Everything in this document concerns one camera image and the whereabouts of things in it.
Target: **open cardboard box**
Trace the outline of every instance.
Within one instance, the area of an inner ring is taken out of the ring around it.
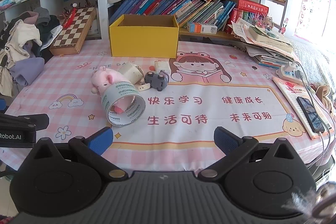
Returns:
[[[175,16],[122,15],[110,25],[112,56],[176,58]]]

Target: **smartphone playing video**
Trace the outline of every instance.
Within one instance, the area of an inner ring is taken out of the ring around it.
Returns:
[[[302,97],[297,97],[296,100],[298,101],[304,115],[306,116],[311,130],[315,133],[324,132],[324,126],[310,101]]]

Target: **pink figurine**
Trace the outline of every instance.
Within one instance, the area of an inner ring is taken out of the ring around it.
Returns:
[[[122,81],[130,83],[130,81],[120,72],[106,67],[99,67],[98,71],[92,75],[91,81],[93,84],[91,92],[94,94],[98,93],[100,97],[112,84]],[[126,96],[119,99],[114,104],[114,111],[118,114],[123,113],[131,105],[133,100],[134,96]]]

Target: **floor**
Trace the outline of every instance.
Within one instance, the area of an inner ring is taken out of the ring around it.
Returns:
[[[0,166],[0,171],[5,170],[5,164]],[[10,182],[5,178],[0,178],[0,215],[15,216],[17,214],[14,202],[9,194]]]

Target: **toy car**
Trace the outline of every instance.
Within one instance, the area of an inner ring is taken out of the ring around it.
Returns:
[[[151,88],[157,89],[157,91],[162,91],[166,86],[168,86],[169,75],[163,70],[160,73],[149,71],[145,75],[145,83],[150,83]]]

